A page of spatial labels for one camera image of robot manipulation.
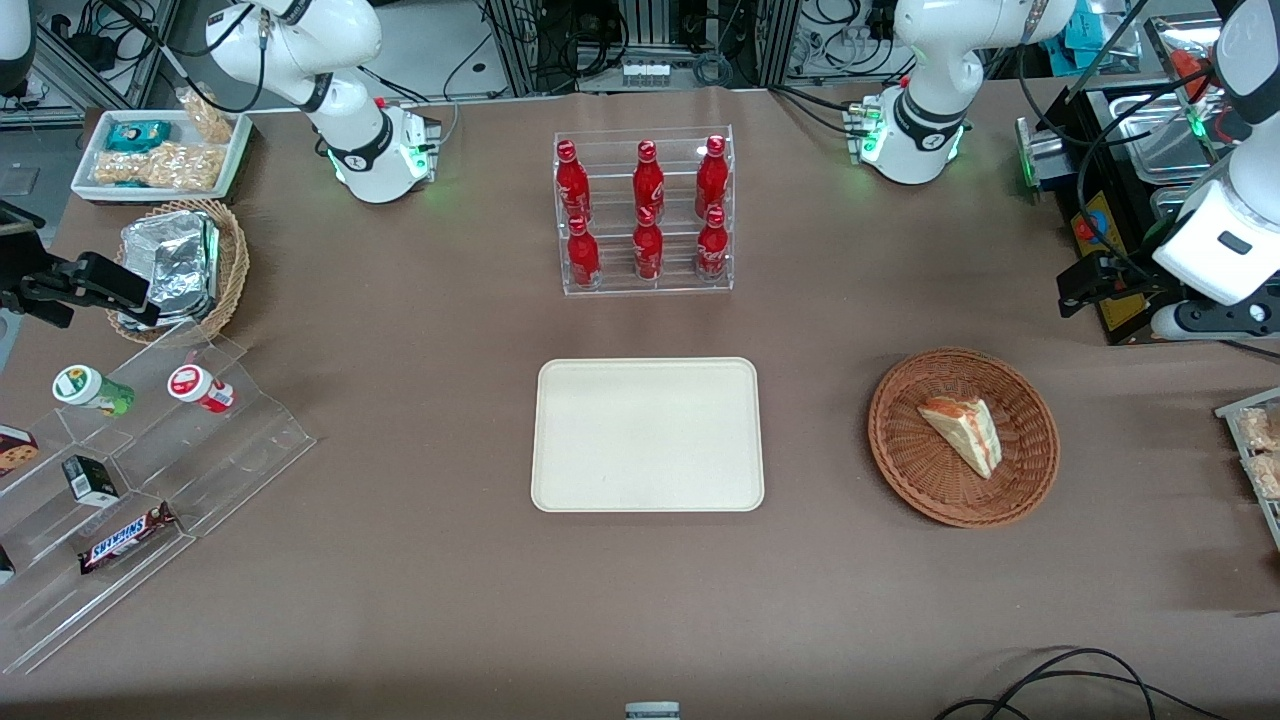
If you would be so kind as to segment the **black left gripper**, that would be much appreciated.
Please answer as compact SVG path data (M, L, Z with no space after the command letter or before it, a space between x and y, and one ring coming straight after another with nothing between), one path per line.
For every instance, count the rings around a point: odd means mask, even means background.
M1165 306L1190 297L1187 284L1157 264L1151 252L1135 258L1092 252L1091 263L1075 263L1057 275L1057 291L1059 315L1064 319L1098 301L1103 305L1143 297Z

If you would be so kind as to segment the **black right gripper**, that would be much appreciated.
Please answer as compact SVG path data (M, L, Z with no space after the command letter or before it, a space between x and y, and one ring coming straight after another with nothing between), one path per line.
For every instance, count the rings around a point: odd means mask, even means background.
M74 261L51 255L38 236L40 217L1 201L3 307L56 328L70 325L76 297L82 307L123 313L141 325L159 324L160 307L150 300L151 284L141 275L97 252Z

